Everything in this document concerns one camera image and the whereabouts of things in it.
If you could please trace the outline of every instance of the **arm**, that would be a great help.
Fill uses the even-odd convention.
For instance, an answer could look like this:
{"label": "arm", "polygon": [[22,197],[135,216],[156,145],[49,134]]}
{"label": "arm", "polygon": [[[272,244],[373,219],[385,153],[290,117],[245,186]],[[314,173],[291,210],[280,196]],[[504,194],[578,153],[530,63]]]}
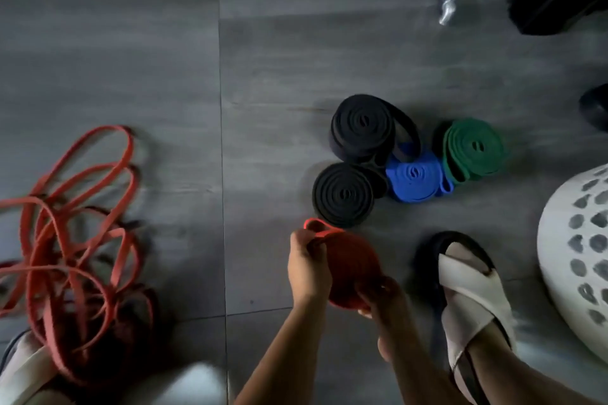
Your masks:
{"label": "arm", "polygon": [[399,284],[390,277],[382,277],[358,284],[357,292],[371,308],[362,314],[378,326],[378,349],[393,366],[404,402],[407,405],[469,405],[424,351]]}
{"label": "arm", "polygon": [[331,289],[325,246],[308,251],[314,232],[291,234],[288,274],[294,307],[234,405],[306,405]]}

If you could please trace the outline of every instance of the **hand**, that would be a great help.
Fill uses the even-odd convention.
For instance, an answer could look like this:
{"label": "hand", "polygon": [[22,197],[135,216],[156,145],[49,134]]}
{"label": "hand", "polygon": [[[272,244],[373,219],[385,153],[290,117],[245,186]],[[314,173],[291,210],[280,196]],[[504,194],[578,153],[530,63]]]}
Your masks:
{"label": "hand", "polygon": [[397,344],[416,336],[406,295],[399,284],[388,276],[357,282],[355,289],[370,307],[369,310],[360,309],[359,314],[376,322],[380,331],[378,350],[386,362],[392,362],[392,353]]}
{"label": "hand", "polygon": [[294,306],[310,300],[325,302],[330,295],[331,273],[325,245],[314,246],[311,250],[307,248],[314,236],[314,232],[306,229],[291,233],[287,272]]}

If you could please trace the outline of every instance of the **person's right hand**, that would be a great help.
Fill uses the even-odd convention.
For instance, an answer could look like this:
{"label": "person's right hand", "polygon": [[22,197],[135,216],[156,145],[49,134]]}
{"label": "person's right hand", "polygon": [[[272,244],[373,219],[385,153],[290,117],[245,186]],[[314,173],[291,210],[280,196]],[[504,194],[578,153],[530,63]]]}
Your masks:
{"label": "person's right hand", "polygon": [[391,362],[396,345],[415,336],[406,295],[388,276],[357,282],[355,289],[370,307],[370,310],[360,309],[359,314],[376,322],[380,331],[378,350],[386,362]]}

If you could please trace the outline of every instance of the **person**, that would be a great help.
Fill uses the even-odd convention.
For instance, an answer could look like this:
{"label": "person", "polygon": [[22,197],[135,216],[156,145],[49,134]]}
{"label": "person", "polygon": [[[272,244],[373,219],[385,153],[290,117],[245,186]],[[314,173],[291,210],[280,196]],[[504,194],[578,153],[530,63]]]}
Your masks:
{"label": "person", "polygon": [[[305,229],[291,234],[288,275],[293,309],[235,405],[311,402],[317,350],[331,289],[324,246],[312,251],[307,248],[313,238],[314,233]],[[453,256],[467,252],[460,244],[452,249]],[[370,308],[360,312],[377,325],[379,352],[392,365],[407,405],[467,405],[475,400],[477,405],[597,404],[519,360],[497,319],[475,333],[465,348],[483,390],[481,397],[473,398],[462,383],[457,386],[446,372],[438,369],[423,349],[406,296],[396,281],[382,277],[357,282],[355,287]]]}

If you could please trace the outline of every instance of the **white perforated basket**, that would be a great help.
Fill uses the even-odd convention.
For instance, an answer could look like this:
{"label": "white perforated basket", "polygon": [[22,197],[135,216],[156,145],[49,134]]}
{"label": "white perforated basket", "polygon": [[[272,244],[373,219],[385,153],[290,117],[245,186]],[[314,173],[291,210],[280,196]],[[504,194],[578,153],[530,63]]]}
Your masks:
{"label": "white perforated basket", "polygon": [[608,165],[566,181],[538,226],[538,259],[560,314],[608,363]]}

